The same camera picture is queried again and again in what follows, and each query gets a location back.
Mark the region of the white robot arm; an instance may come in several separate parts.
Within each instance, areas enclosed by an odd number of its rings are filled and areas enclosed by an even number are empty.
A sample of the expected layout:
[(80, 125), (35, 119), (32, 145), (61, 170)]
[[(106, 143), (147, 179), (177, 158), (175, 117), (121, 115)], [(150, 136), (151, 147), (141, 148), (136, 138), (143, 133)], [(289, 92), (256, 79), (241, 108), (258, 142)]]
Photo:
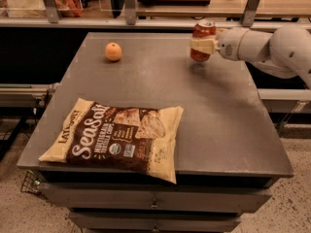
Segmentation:
[(190, 47), (200, 53), (218, 52), (224, 59), (249, 62), (277, 78), (298, 76), (311, 88), (311, 33), (297, 23), (273, 33), (242, 27), (218, 29), (215, 36), (192, 38)]

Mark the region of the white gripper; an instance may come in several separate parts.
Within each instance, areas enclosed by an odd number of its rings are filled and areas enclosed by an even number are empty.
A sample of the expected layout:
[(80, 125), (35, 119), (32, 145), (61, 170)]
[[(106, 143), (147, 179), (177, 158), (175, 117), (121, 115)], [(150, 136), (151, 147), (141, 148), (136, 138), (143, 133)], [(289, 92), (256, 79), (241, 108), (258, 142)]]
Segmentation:
[(241, 45), (248, 32), (249, 29), (246, 28), (225, 29), (218, 33), (218, 41), (212, 38), (191, 39), (190, 47), (206, 54), (218, 51), (221, 57), (232, 61), (245, 60)]

